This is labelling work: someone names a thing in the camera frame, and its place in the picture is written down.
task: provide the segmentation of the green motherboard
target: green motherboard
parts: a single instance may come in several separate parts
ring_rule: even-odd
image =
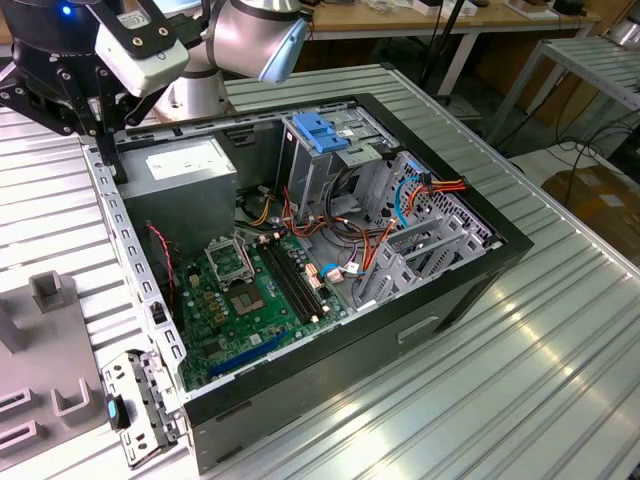
[[[181,373],[188,390],[206,385],[219,374],[312,335],[347,315],[342,302],[325,286],[307,292],[322,304],[324,315],[314,321],[298,318],[278,285],[276,278],[280,273],[276,272],[274,278],[258,248],[255,245],[247,247],[255,270],[253,281],[235,282],[226,291],[220,286],[204,252],[195,262],[175,269],[182,287],[180,308],[184,329],[181,338],[187,350]],[[293,265],[297,263],[298,267],[304,267],[312,263],[295,237],[281,239],[278,248],[286,252]],[[224,253],[224,263],[237,266],[233,249],[225,248]],[[303,268],[298,268],[295,274],[308,281]]]

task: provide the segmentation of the electronic device on desk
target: electronic device on desk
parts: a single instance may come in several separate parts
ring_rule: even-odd
[[[311,23],[313,22],[313,14],[314,14],[314,10],[313,8],[306,8],[306,7],[302,7],[300,9],[300,16],[302,18],[304,18],[305,22]]]
[[[444,0],[442,3],[442,17],[449,18],[456,9],[457,0]],[[462,2],[462,8],[458,12],[459,17],[472,17],[478,12],[478,7],[470,0]]]
[[[563,15],[586,15],[584,0],[556,0],[553,9]]]
[[[545,12],[549,8],[547,0],[509,0],[509,5],[524,13]]]
[[[451,327],[533,245],[371,95],[118,148],[120,186],[84,153],[153,339],[102,372],[131,468],[189,443],[210,472]]]
[[[628,50],[640,49],[640,4],[636,3],[624,20],[611,27],[606,37]]]
[[[438,15],[442,9],[443,0],[413,0],[411,8],[423,15]]]

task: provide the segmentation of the gray fixture base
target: gray fixture base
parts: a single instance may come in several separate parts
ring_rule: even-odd
[[[0,293],[0,378],[0,471],[107,420],[70,276]]]

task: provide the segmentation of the aluminum workbench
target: aluminum workbench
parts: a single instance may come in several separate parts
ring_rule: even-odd
[[[567,71],[609,96],[594,118],[605,118],[615,102],[630,110],[640,109],[640,51],[626,50],[603,37],[541,40],[500,105],[486,137],[487,142],[493,143],[502,130],[509,112],[544,58],[553,60],[557,65],[529,105],[528,113],[546,100]],[[597,127],[595,122],[584,137],[588,138]]]
[[[227,88],[240,111],[375,94],[535,247],[455,327],[207,478],[626,478],[640,460],[637,268],[396,71]],[[78,140],[8,110],[0,125],[0,289],[71,273],[98,364],[144,347]],[[194,463],[174,448],[132,473],[104,425],[0,478],[192,478]]]

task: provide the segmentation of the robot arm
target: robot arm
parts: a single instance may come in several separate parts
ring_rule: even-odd
[[[0,104],[60,135],[93,137],[104,163],[117,166],[113,135],[144,119],[182,75],[189,49],[217,68],[278,82],[304,42],[297,0],[137,1],[124,13],[121,0],[0,0],[14,39]],[[209,14],[194,18],[202,8]]]

